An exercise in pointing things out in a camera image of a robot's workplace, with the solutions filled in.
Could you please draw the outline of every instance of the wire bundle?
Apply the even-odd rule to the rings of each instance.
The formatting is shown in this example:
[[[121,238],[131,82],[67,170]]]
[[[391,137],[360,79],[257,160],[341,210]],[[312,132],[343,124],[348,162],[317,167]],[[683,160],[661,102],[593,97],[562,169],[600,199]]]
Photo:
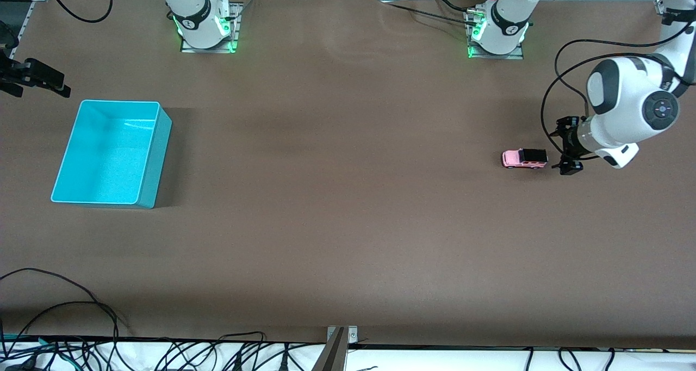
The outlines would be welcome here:
[[[22,368],[33,369],[37,357],[47,355],[50,356],[50,359],[47,365],[44,366],[44,371],[50,371],[51,366],[52,364],[54,364],[56,358],[60,358],[63,361],[72,364],[75,371],[113,371],[114,367],[112,364],[112,360],[118,358],[119,361],[122,364],[124,364],[124,366],[127,369],[129,369],[129,371],[137,371],[135,368],[130,366],[130,364],[128,364],[125,361],[122,354],[119,352],[119,322],[122,323],[122,319],[119,318],[119,316],[116,314],[116,312],[114,311],[114,309],[112,309],[111,306],[99,301],[97,297],[94,295],[94,293],[92,293],[92,291],[90,291],[83,285],[80,285],[77,282],[74,282],[73,280],[64,277],[63,275],[55,274],[53,272],[45,271],[42,269],[17,269],[15,271],[9,272],[8,274],[2,275],[2,277],[0,277],[0,282],[2,282],[2,280],[4,279],[7,279],[7,277],[11,275],[15,275],[23,271],[34,271],[41,274],[57,277],[58,279],[61,279],[65,282],[69,282],[70,284],[74,285],[75,287],[78,287],[83,292],[85,292],[85,294],[89,296],[90,300],[61,302],[60,304],[56,304],[55,306],[48,307],[44,311],[39,312],[26,325],[24,325],[24,327],[20,330],[20,333],[18,334],[4,334],[3,321],[2,318],[0,318],[0,337],[2,337],[2,339],[0,339],[0,351],[2,351],[2,353],[0,354],[0,363],[4,363],[5,361],[18,361],[26,359],[24,364],[22,365]],[[46,314],[50,314],[51,312],[66,306],[85,305],[97,306],[102,312],[104,312],[104,314],[106,314],[107,317],[109,317],[109,320],[112,324],[111,339],[108,339],[107,341],[88,342],[86,339],[79,336],[60,336],[60,338],[44,337],[38,338],[38,346],[24,349],[17,348],[17,344],[20,342],[25,343],[37,341],[37,338],[27,336],[25,335],[25,333],[27,333],[28,329],[33,324],[35,324],[35,322],[41,317],[44,317]],[[293,349],[306,347],[309,345],[315,345],[299,344],[294,347],[286,346],[286,348],[283,349],[283,351],[279,351],[278,353],[269,356],[269,358],[265,359],[263,362],[257,364],[259,352],[273,345],[273,343],[266,343],[266,334],[261,331],[225,334],[223,336],[220,336],[215,341],[188,341],[186,343],[177,343],[176,341],[174,341],[174,339],[168,337],[152,339],[129,338],[128,341],[166,341],[171,343],[169,349],[166,351],[164,356],[162,356],[159,359],[153,371],[165,371],[167,369],[171,369],[172,364],[174,364],[174,362],[177,361],[177,359],[181,360],[182,358],[184,359],[184,363],[179,368],[177,368],[177,371],[184,371],[184,369],[186,369],[187,367],[191,367],[197,371],[197,367],[201,366],[201,364],[204,364],[211,356],[214,356],[214,364],[211,369],[215,369],[219,360],[216,348],[220,344],[226,342],[233,342],[230,339],[234,337],[253,335],[258,335],[260,338],[259,341],[244,342],[244,344],[242,344],[239,350],[223,366],[221,371],[241,371],[241,367],[248,361],[250,361],[251,358],[254,358],[253,365],[251,368],[252,371],[258,371],[258,369],[261,368],[261,366],[268,363],[273,358],[276,358],[277,356],[281,356],[283,354],[285,354],[284,357],[287,356],[288,359],[291,360],[291,362],[293,362],[293,364],[295,364],[295,366],[297,366],[298,369],[300,369],[300,371],[304,371],[301,368],[300,364],[298,364],[298,362],[296,362],[295,359],[289,354],[289,352]],[[100,347],[104,346],[110,346],[110,348],[107,348],[107,354],[104,354],[100,351]],[[188,358],[186,355],[187,351],[194,349],[194,347],[196,346],[202,347],[202,349],[194,353],[194,355],[190,358]]]
[[[544,134],[546,135],[546,138],[549,139],[549,141],[552,143],[554,148],[561,153],[561,155],[571,159],[571,160],[592,160],[599,158],[599,156],[589,156],[587,158],[574,158],[572,156],[567,155],[567,153],[564,153],[563,150],[560,148],[560,146],[554,141],[554,139],[551,137],[549,130],[546,127],[546,121],[544,120],[544,111],[546,109],[546,101],[549,98],[549,94],[551,92],[551,89],[554,88],[555,84],[558,82],[561,82],[564,84],[567,88],[571,89],[574,93],[577,95],[581,96],[582,101],[584,101],[584,107],[585,107],[585,117],[587,118],[589,116],[589,103],[587,101],[587,96],[585,96],[579,89],[575,88],[571,84],[567,83],[563,78],[570,72],[574,71],[575,69],[579,68],[582,65],[585,65],[589,62],[592,61],[597,61],[599,59],[607,59],[607,58],[614,58],[614,57],[637,57],[637,58],[643,58],[643,59],[649,59],[651,61],[657,62],[658,64],[661,64],[662,66],[666,67],[669,70],[672,70],[672,66],[669,65],[667,62],[665,62],[663,59],[658,58],[654,56],[653,54],[642,54],[642,53],[610,53],[610,54],[603,54],[599,55],[596,57],[591,57],[588,59],[585,59],[584,61],[580,61],[579,63],[571,66],[570,68],[567,68],[563,73],[560,73],[558,70],[558,59],[560,57],[560,54],[566,49],[568,46],[571,46],[572,44],[577,44],[577,43],[592,43],[592,44],[604,44],[604,45],[615,45],[615,46],[624,46],[624,47],[630,47],[630,48],[648,48],[648,47],[654,47],[654,46],[659,46],[666,44],[672,40],[674,40],[677,36],[683,34],[689,27],[691,27],[692,22],[687,22],[686,25],[676,34],[663,39],[661,41],[653,42],[650,44],[627,44],[624,42],[614,42],[614,41],[602,41],[599,39],[575,39],[574,41],[567,42],[564,44],[559,51],[556,53],[556,57],[554,59],[554,71],[556,73],[556,78],[552,83],[549,85],[549,88],[547,88],[546,93],[544,94],[544,98],[542,99],[542,108],[540,110],[540,116],[541,116],[541,122],[542,122],[542,129],[544,130]],[[696,83],[693,83],[691,81],[686,81],[683,76],[679,76],[676,72],[674,72],[674,78],[678,79],[679,82],[682,84],[685,84],[686,86],[694,86]]]

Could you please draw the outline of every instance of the mounting plate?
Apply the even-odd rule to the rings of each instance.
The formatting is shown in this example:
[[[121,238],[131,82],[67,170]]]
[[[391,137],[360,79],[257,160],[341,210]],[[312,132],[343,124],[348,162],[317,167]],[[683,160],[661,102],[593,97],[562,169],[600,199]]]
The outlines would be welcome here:
[[[331,338],[331,335],[333,334],[333,331],[336,330],[336,328],[340,328],[340,326],[328,327],[328,329],[326,330],[326,341],[328,341],[328,339]],[[348,344],[355,344],[356,342],[358,342],[358,327],[348,326]]]
[[[184,39],[181,39],[182,53],[203,53],[203,54],[230,54],[237,52],[237,41],[239,41],[239,30],[241,29],[241,10],[244,9],[243,2],[230,2],[227,15],[234,17],[231,21],[224,24],[229,25],[229,36],[220,41],[219,44],[207,49],[194,48]]]
[[[464,12],[465,21],[477,22],[475,15]],[[524,59],[524,54],[522,53],[522,44],[518,44],[513,51],[507,54],[491,54],[485,51],[480,44],[474,41],[471,37],[474,30],[477,29],[475,26],[467,24],[467,47],[469,58],[487,58],[487,59]]]

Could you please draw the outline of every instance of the cable connector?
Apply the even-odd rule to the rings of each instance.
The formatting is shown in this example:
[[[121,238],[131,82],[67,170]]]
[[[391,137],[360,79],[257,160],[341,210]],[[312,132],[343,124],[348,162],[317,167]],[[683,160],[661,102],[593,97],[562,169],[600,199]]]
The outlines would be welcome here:
[[[285,351],[283,352],[283,360],[281,360],[281,366],[278,368],[278,371],[289,371],[288,368],[288,351],[289,351],[290,344],[288,342],[285,343]]]

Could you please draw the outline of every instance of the metal bracket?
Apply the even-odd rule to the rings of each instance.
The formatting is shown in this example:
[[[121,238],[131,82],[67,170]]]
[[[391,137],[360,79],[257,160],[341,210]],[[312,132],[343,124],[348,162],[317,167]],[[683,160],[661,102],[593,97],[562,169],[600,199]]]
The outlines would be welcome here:
[[[524,59],[522,53],[522,44],[517,44],[513,51],[507,54],[491,54],[484,50],[480,44],[473,40],[473,36],[478,35],[486,21],[486,13],[483,9],[469,8],[464,14],[465,21],[474,22],[467,24],[467,47],[469,58],[486,58],[486,59]]]
[[[329,326],[326,329],[326,340],[331,339],[333,332],[340,328],[341,326]],[[348,328],[348,344],[355,344],[358,342],[358,327],[357,326],[346,326]]]
[[[346,356],[348,355],[348,341],[358,338],[356,326],[329,326],[328,342],[321,350],[319,358],[312,367],[312,371],[345,371]]]
[[[655,12],[658,14],[658,16],[663,16],[664,2],[662,2],[662,0],[655,0],[653,1],[653,4],[655,5]]]
[[[230,54],[237,52],[237,42],[239,41],[239,30],[241,29],[241,11],[244,9],[243,2],[229,2],[223,5],[221,11],[224,16],[233,17],[228,22],[223,22],[223,29],[229,29],[229,36],[220,41],[219,44],[207,49],[194,48],[183,37],[181,39],[182,53],[207,53],[207,54]]]

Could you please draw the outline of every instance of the green led light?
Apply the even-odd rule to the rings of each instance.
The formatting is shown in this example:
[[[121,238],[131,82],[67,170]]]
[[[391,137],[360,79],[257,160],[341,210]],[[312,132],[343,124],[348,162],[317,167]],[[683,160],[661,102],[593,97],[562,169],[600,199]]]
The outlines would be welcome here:
[[[527,29],[529,29],[529,24],[527,24],[527,26],[525,26],[524,29],[522,30],[522,36],[520,36],[519,43],[522,43],[522,41],[524,41],[524,36],[525,36],[525,34],[527,34]]]
[[[483,30],[486,29],[487,26],[488,23],[486,22],[486,19],[481,19],[481,22],[474,28],[471,37],[476,41],[480,41],[481,37],[483,36]]]
[[[183,37],[184,34],[181,33],[181,27],[179,26],[179,22],[174,19],[174,24],[176,25],[176,32],[179,34],[179,36]]]
[[[229,28],[223,27],[221,21],[222,21],[222,19],[215,19],[216,24],[218,24],[218,29],[220,31],[220,34],[227,35]]]
[[[230,54],[234,54],[237,52],[237,39],[233,39],[233,41],[229,42],[227,44],[227,49],[229,50]]]

